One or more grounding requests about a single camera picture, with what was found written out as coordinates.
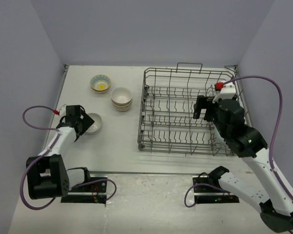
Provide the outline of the white bowl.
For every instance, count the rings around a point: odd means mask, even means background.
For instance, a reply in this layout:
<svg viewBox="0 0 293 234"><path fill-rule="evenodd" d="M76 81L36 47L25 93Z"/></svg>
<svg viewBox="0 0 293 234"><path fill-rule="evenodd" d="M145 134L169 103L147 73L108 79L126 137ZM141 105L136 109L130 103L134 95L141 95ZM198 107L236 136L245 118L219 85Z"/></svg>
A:
<svg viewBox="0 0 293 234"><path fill-rule="evenodd" d="M86 130L85 134L87 135L97 134L103 125L102 118L97 113L89 113L88 115L94 120L94 123Z"/></svg>

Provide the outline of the plain beige bowl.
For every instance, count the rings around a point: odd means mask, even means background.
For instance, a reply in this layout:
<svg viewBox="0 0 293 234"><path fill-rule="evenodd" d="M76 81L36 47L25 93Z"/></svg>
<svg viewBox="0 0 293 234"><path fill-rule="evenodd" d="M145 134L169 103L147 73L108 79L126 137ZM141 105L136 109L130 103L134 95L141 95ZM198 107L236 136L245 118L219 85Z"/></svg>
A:
<svg viewBox="0 0 293 234"><path fill-rule="evenodd" d="M118 112L126 112L131 108L131 104L129 105L124 105L124 106L119 106L119 105L114 105L113 107L115 108L116 111Z"/></svg>

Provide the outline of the yellow checkered bowl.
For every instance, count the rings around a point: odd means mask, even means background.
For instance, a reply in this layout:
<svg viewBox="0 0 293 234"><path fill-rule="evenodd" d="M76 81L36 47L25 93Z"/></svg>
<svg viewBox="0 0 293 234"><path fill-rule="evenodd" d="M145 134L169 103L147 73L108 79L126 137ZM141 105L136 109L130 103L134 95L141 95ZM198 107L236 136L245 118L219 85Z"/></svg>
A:
<svg viewBox="0 0 293 234"><path fill-rule="evenodd" d="M93 91L103 94L106 93L111 87L111 79L106 75L96 75L90 80L90 87Z"/></svg>

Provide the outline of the beige bowl brown leaf pattern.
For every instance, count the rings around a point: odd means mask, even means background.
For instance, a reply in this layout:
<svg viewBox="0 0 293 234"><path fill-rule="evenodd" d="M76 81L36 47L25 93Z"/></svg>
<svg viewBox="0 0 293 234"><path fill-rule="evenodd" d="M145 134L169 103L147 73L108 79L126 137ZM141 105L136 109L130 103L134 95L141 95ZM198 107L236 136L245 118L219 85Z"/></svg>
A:
<svg viewBox="0 0 293 234"><path fill-rule="evenodd" d="M112 104L119 105L119 106L129 105L131 103L132 103L132 99L129 102L127 102L127 103L117 103L117 102L115 102L115 101L112 100Z"/></svg>

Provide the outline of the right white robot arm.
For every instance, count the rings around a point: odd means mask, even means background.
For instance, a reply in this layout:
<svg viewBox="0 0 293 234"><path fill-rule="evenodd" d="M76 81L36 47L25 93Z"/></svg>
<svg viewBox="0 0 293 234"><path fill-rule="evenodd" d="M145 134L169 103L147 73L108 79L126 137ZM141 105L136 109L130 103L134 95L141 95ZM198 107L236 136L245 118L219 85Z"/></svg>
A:
<svg viewBox="0 0 293 234"><path fill-rule="evenodd" d="M260 132L245 123L245 110L235 99L198 96L193 118L198 119L205 110L204 120L213 123L220 138L256 175L263 186L257 190L238 179L227 168L219 166L208 175L212 191L233 193L259 214L264 224L275 233L293 231L293 188L289 183L280 185L282 174L269 157L270 149Z"/></svg>

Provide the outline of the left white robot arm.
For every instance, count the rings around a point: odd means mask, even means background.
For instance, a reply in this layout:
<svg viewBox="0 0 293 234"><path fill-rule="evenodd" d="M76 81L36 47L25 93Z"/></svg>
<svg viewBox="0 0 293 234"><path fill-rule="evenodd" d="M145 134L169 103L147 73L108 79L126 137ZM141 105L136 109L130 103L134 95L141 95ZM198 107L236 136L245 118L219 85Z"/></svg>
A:
<svg viewBox="0 0 293 234"><path fill-rule="evenodd" d="M94 123L81 105L67 105L65 115L50 131L55 135L38 156L26 161L25 176L31 199L66 196L73 187L85 192L91 188L92 180L86 167L66 169L64 156Z"/></svg>

